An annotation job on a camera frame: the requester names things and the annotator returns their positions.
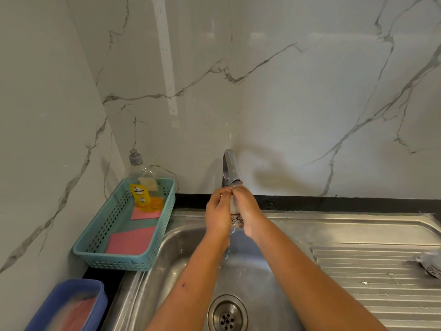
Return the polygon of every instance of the blue plastic container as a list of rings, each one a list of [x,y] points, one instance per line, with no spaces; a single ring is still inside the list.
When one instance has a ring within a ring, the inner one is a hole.
[[[87,318],[82,331],[96,331],[107,307],[107,296],[104,293],[104,284],[98,280],[71,279],[57,285],[46,301],[32,318],[25,331],[43,331],[57,312],[75,295],[91,293],[96,301]]]
[[[164,208],[159,219],[130,220],[135,203],[129,185],[139,183],[139,180],[124,179],[78,238],[73,247],[74,253],[82,256],[94,268],[149,271],[156,260],[175,204],[174,180],[156,179],[156,181],[158,192],[149,192],[149,194],[162,196],[164,199]],[[111,234],[155,225],[152,240],[144,253],[132,256],[105,253]]]

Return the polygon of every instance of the faucet spout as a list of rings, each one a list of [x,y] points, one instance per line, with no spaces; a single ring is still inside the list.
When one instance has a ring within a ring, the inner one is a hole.
[[[222,163],[222,187],[243,184],[236,155],[232,149],[225,150]]]

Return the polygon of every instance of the teal plastic basket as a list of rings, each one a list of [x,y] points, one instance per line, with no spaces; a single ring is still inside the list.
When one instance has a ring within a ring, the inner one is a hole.
[[[156,180],[158,192],[151,192],[150,195],[164,198],[164,208],[159,219],[130,220],[135,204],[129,185],[139,183],[139,180],[124,179],[78,238],[73,246],[73,252],[78,256],[82,256],[93,268],[149,271],[156,260],[175,204],[174,180]],[[111,234],[154,225],[156,225],[156,229],[149,248],[144,253],[135,256],[105,253]]]

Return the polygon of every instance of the white marble tile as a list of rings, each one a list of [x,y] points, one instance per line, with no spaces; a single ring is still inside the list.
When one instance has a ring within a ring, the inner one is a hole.
[[[126,165],[211,193],[232,147],[255,194],[441,197],[439,0],[68,1]]]
[[[5,0],[0,24],[0,328],[23,330],[85,272],[72,246],[124,165],[66,0]]]

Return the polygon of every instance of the black countertop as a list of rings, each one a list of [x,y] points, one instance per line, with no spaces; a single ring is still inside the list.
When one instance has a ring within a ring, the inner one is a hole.
[[[441,220],[441,200],[414,199],[374,199],[374,198],[343,198],[316,196],[267,196],[256,195],[257,203],[262,210],[268,211],[319,211],[319,212],[354,212],[354,213],[430,213]],[[209,194],[176,194],[174,209],[205,209]],[[104,283],[107,294],[107,310],[115,298],[124,271],[102,270],[89,267],[83,278],[96,279]]]

